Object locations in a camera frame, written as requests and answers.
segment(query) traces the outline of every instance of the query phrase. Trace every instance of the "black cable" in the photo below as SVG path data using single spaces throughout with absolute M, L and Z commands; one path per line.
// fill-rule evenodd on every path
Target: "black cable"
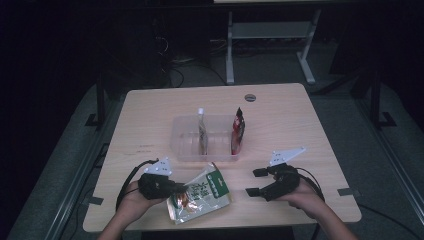
M 85 186 L 85 185 L 86 185 L 86 183 L 87 183 L 87 181 L 88 181 L 88 178 L 89 178 L 89 177 L 90 177 L 90 175 L 93 173 L 93 170 L 94 170 L 95 168 L 97 168 L 97 164 L 100 162 L 100 160 L 101 160 L 102 158 L 104 158 L 104 157 L 106 156 L 107 150 L 105 150 L 105 148 L 106 148 L 106 146 L 109 146 L 109 144 L 110 144 L 110 143 L 103 143 L 102 147 L 100 148 L 99 153 L 97 154 L 96 160 L 94 161 L 94 163 L 93 163 L 93 165 L 92 165 L 92 167 L 91 167 L 91 169 L 90 169 L 90 172 L 87 174 L 87 176 L 86 176 L 86 177 L 85 177 L 85 179 L 84 179 L 84 182 L 83 182 L 82 186 Z M 81 195 L 82 190 L 83 190 L 83 188 L 81 188 L 80 192 L 78 193 L 78 197 Z M 75 210 L 75 206 L 73 206 L 73 207 L 72 207 L 72 210 L 71 210 L 70 216 L 72 216 L 72 214 L 74 213 L 74 210 Z M 67 225 L 68 225 L 68 223 L 69 223 L 69 218 L 66 220 L 66 224 L 65 224 L 65 226 L 67 226 Z
M 259 55 L 255 50 L 258 49 L 256 46 L 250 43 L 251 41 L 236 42 L 233 44 L 233 56 L 237 58 L 250 58 Z
M 321 229 L 320 225 L 317 223 L 315 226 L 314 233 L 312 234 L 311 240 L 315 240 L 318 237 L 319 230 Z
M 171 87 L 173 87 L 173 88 L 179 88 L 179 87 L 181 87 L 181 85 L 183 85 L 183 83 L 184 83 L 184 74 L 182 73 L 182 72 L 180 72 L 179 70 L 177 70 L 177 69 L 175 69 L 175 68 L 170 68 L 169 69 L 170 71 L 175 71 L 175 72 L 177 72 L 178 74 L 180 74 L 180 76 L 181 76 L 181 82 L 180 82 L 180 84 L 178 84 L 177 86 L 174 86 L 174 84 L 172 83 L 172 79 L 170 78 L 169 79 L 169 82 L 170 82 L 170 84 L 171 84 Z
M 314 175 L 312 175 L 312 173 L 311 172 L 309 172 L 308 170 L 306 170 L 306 169 L 304 169 L 304 168 L 296 168 L 297 170 L 302 170 L 302 171 L 304 171 L 304 172 L 306 172 L 306 173 L 308 173 L 313 179 L 314 179 L 314 181 L 315 181 L 315 183 L 317 184 L 317 186 L 318 186 L 318 188 L 319 188 L 319 190 L 321 190 L 321 186 L 319 185 L 319 183 L 318 183 L 318 181 L 317 181 L 317 179 L 314 177 Z
M 135 168 L 132 170 L 132 172 L 130 173 L 130 175 L 127 177 L 127 179 L 125 180 L 124 184 L 122 185 L 121 191 L 119 192 L 119 195 L 118 195 L 118 197 L 117 197 L 117 199 L 116 199 L 116 206 L 115 206 L 115 210 L 118 210 L 119 204 L 121 204 L 122 198 L 123 198 L 123 197 L 125 196 L 125 194 L 126 194 L 126 193 L 125 193 L 125 192 L 126 192 L 126 189 L 127 189 L 128 185 L 130 184 L 130 181 L 133 179 L 134 175 L 138 172 L 138 170 L 139 170 L 142 166 L 144 166 L 144 165 L 146 165 L 146 164 L 148 164 L 148 163 L 150 163 L 150 164 L 154 164 L 154 163 L 157 163 L 158 161 L 159 161 L 159 159 L 145 161 L 145 162 L 141 163 L 140 165 L 138 165 L 137 167 L 135 167 Z
M 366 210 L 368 210 L 368 211 L 370 211 L 370 212 L 373 212 L 373 213 L 375 213 L 375 214 L 377 214 L 377 215 L 380 215 L 380 216 L 382 216 L 382 217 L 385 217 L 385 218 L 387 218 L 387 219 L 389 219 L 390 221 L 392 221 L 392 222 L 394 222 L 394 223 L 396 223 L 397 225 L 399 225 L 399 226 L 401 226 L 403 229 L 405 229 L 406 231 L 408 231 L 412 236 L 414 236 L 416 239 L 419 239 L 419 240 L 421 240 L 422 238 L 420 238 L 414 231 L 412 231 L 409 227 L 407 227 L 405 224 L 403 224 L 403 223 L 401 223 L 401 222 L 399 222 L 398 220 L 396 220 L 396 219 L 394 219 L 394 218 L 392 218 L 392 217 L 390 217 L 390 216 L 388 216 L 388 215 L 386 215 L 386 214 L 384 214 L 384 213 L 381 213 L 381 212 L 379 212 L 379 211 L 377 211 L 377 210 L 374 210 L 374 209 L 372 209 L 372 208 L 370 208 L 370 207 L 367 207 L 367 206 L 365 206 L 365 205 L 362 205 L 362 204 L 359 204 L 358 203 L 358 206 L 359 207 L 361 207 L 361 208 L 364 208 L 364 209 L 366 209 Z
M 219 73 L 217 71 L 215 71 L 215 69 L 213 69 L 211 67 L 208 67 L 208 66 L 203 66 L 203 65 L 192 65 L 192 66 L 194 66 L 194 67 L 203 67 L 203 68 L 207 68 L 207 69 L 211 70 L 212 72 L 214 72 L 219 77 L 219 79 L 221 79 L 221 81 L 224 84 L 224 86 L 227 86 L 228 85 L 227 82 L 221 77 L 221 75 L 219 75 Z
M 93 191 L 95 188 L 94 187 L 92 187 L 92 188 L 90 188 L 90 189 L 88 189 L 86 192 L 85 192 L 85 194 L 84 194 L 84 197 L 82 198 L 83 200 L 87 197 L 87 194 L 89 193 L 89 192 L 91 192 L 91 191 Z M 80 207 L 81 207 L 81 204 L 80 205 L 78 205 L 78 207 L 77 207 L 77 209 L 76 209 L 76 216 L 75 216 L 75 218 L 76 218 L 76 222 L 75 222 L 75 229 L 74 229 L 74 232 L 72 233 L 72 235 L 71 235 L 71 237 L 69 238 L 69 240 L 71 240 L 72 238 L 74 238 L 74 236 L 75 236 L 75 234 L 77 233 L 77 230 L 78 230 L 78 213 L 79 213 L 79 209 L 80 209 Z
M 130 193 L 132 193 L 132 192 L 134 192 L 134 191 L 137 191 L 138 189 L 139 189 L 139 188 L 136 188 L 136 189 L 133 189 L 133 190 L 131 190 L 131 191 L 126 192 L 126 193 L 123 195 L 123 197 L 127 196 L 128 194 L 130 194 Z

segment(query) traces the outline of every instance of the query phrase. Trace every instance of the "gray floor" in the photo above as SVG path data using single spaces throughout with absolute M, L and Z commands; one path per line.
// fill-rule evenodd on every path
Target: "gray floor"
M 235 85 L 299 82 L 309 92 L 321 89 L 340 77 L 328 74 L 336 47 L 334 43 L 312 46 L 308 61 L 317 80 L 315 85 L 306 84 L 295 55 L 296 47 L 288 47 L 278 53 L 235 58 Z M 223 85 L 217 74 L 225 77 L 225 57 L 212 58 L 211 68 L 214 71 L 197 64 L 179 67 L 185 78 L 181 87 Z M 178 85 L 181 76 L 173 72 L 171 79 L 174 85 Z M 410 197 L 405 179 L 398 177 L 399 169 L 393 167 L 398 166 L 393 159 L 399 159 L 420 197 L 424 189 L 424 175 L 421 173 L 424 169 L 424 134 L 405 112 L 397 95 L 384 85 L 381 110 L 390 112 L 398 126 L 376 131 L 368 120 L 368 99 L 358 101 L 350 97 L 352 84 L 349 82 L 325 96 L 311 96 L 346 179 L 355 191 L 358 204 L 388 215 L 424 238 L 423 220 L 417 214 L 420 209 L 412 204 L 416 198 Z M 96 112 L 95 87 L 87 92 L 16 222 L 10 239 L 97 237 L 96 233 L 87 233 L 81 227 L 87 210 L 85 199 L 92 193 L 101 171 L 101 168 L 92 166 L 102 146 L 112 137 L 124 99 L 125 96 L 122 96 L 120 100 L 107 101 L 107 122 L 101 129 L 96 129 L 85 126 L 88 116 Z M 74 203 L 73 209 L 67 208 Z M 349 224 L 360 239 L 414 239 L 387 217 L 362 207 L 361 211 L 362 220 Z M 314 225 L 294 226 L 296 239 L 299 240 L 309 239 L 313 230 Z M 139 232 L 126 232 L 124 239 L 140 239 L 140 236 Z M 318 239 L 326 237 L 321 232 Z

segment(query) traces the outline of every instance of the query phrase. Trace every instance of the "white marker tag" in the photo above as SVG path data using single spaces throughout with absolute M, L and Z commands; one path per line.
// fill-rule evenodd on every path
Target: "white marker tag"
M 171 164 L 169 163 L 168 157 L 165 157 L 159 162 L 153 164 L 152 166 L 145 168 L 144 173 L 150 173 L 155 175 L 162 175 L 162 176 L 171 176 L 172 170 L 171 170 Z
M 278 164 L 286 163 L 304 151 L 306 151 L 305 147 L 283 151 L 272 151 L 272 157 L 271 161 L 269 161 L 269 165 L 272 167 Z

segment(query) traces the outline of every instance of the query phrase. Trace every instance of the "food package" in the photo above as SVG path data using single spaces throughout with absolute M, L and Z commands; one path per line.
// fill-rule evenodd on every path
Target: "food package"
M 199 108 L 199 155 L 208 155 L 208 135 L 205 123 L 203 122 L 204 110 Z
M 182 194 L 173 194 L 167 200 L 169 216 L 175 224 L 225 207 L 231 203 L 230 193 L 221 172 L 214 163 L 208 163 L 202 172 L 185 184 Z
M 240 108 L 237 109 L 236 117 L 233 123 L 233 132 L 231 135 L 231 155 L 237 155 L 241 150 L 241 141 L 243 140 L 244 129 L 246 123 L 244 122 L 243 112 Z

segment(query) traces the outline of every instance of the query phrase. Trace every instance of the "clear plastic container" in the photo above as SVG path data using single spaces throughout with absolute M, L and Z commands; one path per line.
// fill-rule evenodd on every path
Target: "clear plastic container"
M 205 115 L 208 135 L 208 155 L 199 154 L 199 118 L 196 115 L 178 116 L 173 120 L 171 149 L 180 161 L 236 161 L 231 155 L 231 134 L 234 115 Z

